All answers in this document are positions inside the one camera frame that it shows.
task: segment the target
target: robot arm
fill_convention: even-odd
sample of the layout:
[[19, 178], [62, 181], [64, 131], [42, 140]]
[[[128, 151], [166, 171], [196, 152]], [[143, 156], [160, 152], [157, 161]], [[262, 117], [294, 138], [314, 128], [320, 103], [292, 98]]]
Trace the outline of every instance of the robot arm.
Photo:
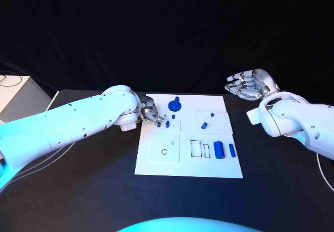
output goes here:
[[22, 168], [42, 155], [120, 125], [136, 128], [143, 119], [163, 122], [150, 97], [140, 100], [127, 86], [0, 125], [0, 191]]
[[233, 75], [232, 80], [225, 88], [233, 94], [251, 101], [262, 99], [259, 107], [248, 111], [251, 123], [261, 123], [272, 137], [295, 138], [307, 149], [334, 160], [334, 107], [310, 104], [301, 96], [281, 92], [262, 69]]

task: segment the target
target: small blue piece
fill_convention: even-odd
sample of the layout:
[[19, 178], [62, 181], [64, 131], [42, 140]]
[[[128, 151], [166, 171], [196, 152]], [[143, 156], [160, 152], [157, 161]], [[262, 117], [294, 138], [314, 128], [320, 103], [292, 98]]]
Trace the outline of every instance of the small blue piece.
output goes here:
[[206, 127], [208, 127], [208, 123], [205, 122], [200, 128], [205, 129]]
[[218, 141], [213, 143], [213, 146], [215, 146], [216, 159], [225, 158], [223, 143], [220, 141]]
[[235, 148], [233, 144], [229, 144], [231, 156], [235, 157]]
[[180, 98], [176, 97], [176, 100], [173, 100], [170, 103], [169, 103], [169, 109], [170, 111], [176, 112], [182, 109], [182, 104], [180, 104]]

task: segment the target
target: blue object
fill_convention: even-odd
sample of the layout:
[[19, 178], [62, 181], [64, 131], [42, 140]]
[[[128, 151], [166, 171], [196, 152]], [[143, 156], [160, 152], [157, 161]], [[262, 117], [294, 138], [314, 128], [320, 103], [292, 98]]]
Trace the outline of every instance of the blue object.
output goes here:
[[180, 98], [176, 97], [176, 100], [173, 100], [170, 103], [169, 103], [169, 109], [176, 112], [182, 109], [182, 104], [180, 104]]
[[205, 122], [200, 128], [205, 129], [206, 127], [208, 127], [208, 123]]
[[231, 156], [235, 157], [235, 148], [233, 144], [229, 144]]
[[259, 232], [258, 230], [236, 225], [225, 221], [216, 221], [212, 219], [196, 218], [196, 217], [167, 217], [144, 221], [123, 230], [120, 232], [157, 232], [157, 231], [173, 231], [173, 232]]
[[213, 143], [213, 146], [215, 146], [216, 159], [225, 158], [223, 143], [220, 141], [218, 141]]

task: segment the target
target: robotic hand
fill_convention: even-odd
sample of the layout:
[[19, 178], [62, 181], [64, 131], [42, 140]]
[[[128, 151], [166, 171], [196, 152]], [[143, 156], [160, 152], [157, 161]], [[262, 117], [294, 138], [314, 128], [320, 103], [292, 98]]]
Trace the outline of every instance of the robotic hand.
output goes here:
[[248, 111], [251, 123], [262, 124], [272, 137], [295, 138], [311, 151], [334, 160], [334, 107], [310, 104], [298, 95], [281, 92], [264, 69], [242, 72], [225, 89], [242, 99], [262, 99], [259, 107]]
[[0, 124], [0, 192], [23, 167], [42, 155], [120, 125], [123, 131], [141, 120], [164, 122], [151, 97], [138, 98], [128, 86], [114, 86], [100, 96]]

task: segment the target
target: white paper sheet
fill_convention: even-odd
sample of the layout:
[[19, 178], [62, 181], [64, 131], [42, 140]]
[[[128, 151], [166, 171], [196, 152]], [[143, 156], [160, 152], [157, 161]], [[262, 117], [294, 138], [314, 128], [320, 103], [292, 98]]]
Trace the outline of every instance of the white paper sheet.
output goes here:
[[[147, 96], [154, 99], [160, 116], [167, 115], [164, 118], [170, 121], [170, 127], [161, 124], [159, 128], [154, 122], [143, 122], [136, 174], [244, 178], [223, 97], [169, 94]], [[173, 112], [169, 110], [169, 102], [176, 96], [180, 98], [182, 109]], [[192, 156], [192, 140], [200, 141], [202, 157]], [[223, 143], [223, 159], [216, 159], [216, 141]], [[210, 158], [206, 158], [208, 147], [203, 144], [209, 145]], [[231, 156], [229, 144], [235, 147], [235, 158]]]

